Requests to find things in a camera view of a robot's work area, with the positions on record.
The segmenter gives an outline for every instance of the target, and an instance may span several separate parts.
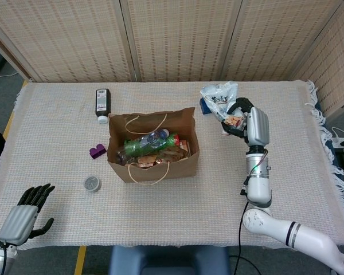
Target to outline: black cable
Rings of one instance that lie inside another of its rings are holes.
[[[2,263],[2,270],[1,270],[1,275],[4,275],[5,273],[5,267],[6,267],[6,259],[7,259],[7,252],[6,252],[6,246],[3,242],[0,241],[0,247],[4,251],[4,262]]]
[[[242,212],[242,216],[241,216],[241,222],[240,222],[240,228],[239,228],[239,255],[237,257],[236,267],[234,268],[233,275],[236,275],[237,273],[237,268],[239,267],[239,262],[241,258],[241,228],[242,228],[242,222],[243,222],[243,215],[246,212],[247,206],[248,206],[248,202],[246,203],[245,208],[243,209],[243,212]]]
[[[259,275],[262,275],[262,273],[259,271],[259,269],[256,267],[256,265],[254,265],[253,262],[251,262],[249,259],[246,259],[245,257],[242,257],[242,256],[237,256],[237,255],[230,255],[229,258],[240,258],[242,260],[245,260],[246,262],[251,264],[256,269],[256,271],[258,272]]]

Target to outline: snack package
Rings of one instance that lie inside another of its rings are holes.
[[[139,168],[152,167],[154,165],[157,155],[140,156],[138,157]]]
[[[181,149],[184,149],[186,152],[187,152],[187,156],[191,156],[191,153],[190,153],[190,145],[189,145],[189,142],[187,140],[180,140],[179,141],[179,147]]]
[[[242,130],[245,116],[237,108],[232,114],[227,114],[229,108],[236,103],[238,83],[228,81],[225,84],[212,84],[200,90],[206,105],[220,122]]]
[[[177,146],[167,147],[164,150],[159,151],[156,163],[177,162],[181,159],[187,158],[187,152]]]

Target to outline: purple block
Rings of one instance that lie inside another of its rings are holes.
[[[89,154],[91,155],[93,159],[96,159],[99,156],[102,156],[106,152],[107,151],[102,144],[97,144],[96,148],[89,149]]]

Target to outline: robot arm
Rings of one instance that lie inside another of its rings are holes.
[[[248,99],[237,99],[228,114],[241,108],[247,116],[243,131],[222,123],[225,132],[244,138],[249,147],[246,153],[247,178],[241,195],[246,195],[254,208],[247,210],[243,224],[252,233],[270,236],[286,246],[296,249],[344,275],[344,254],[329,236],[293,221],[283,221],[271,216],[271,190],[267,150],[269,122],[267,115],[254,107]]]
[[[45,234],[51,228],[53,218],[42,229],[33,230],[38,213],[54,188],[50,184],[31,187],[24,192],[18,205],[11,209],[0,230],[0,275],[9,274],[18,255],[17,246]]]

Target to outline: plastic bag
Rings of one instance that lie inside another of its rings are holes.
[[[201,89],[206,105],[220,122],[242,130],[245,116],[237,108],[232,114],[227,114],[229,108],[236,103],[238,83],[228,81],[225,84],[213,84]]]

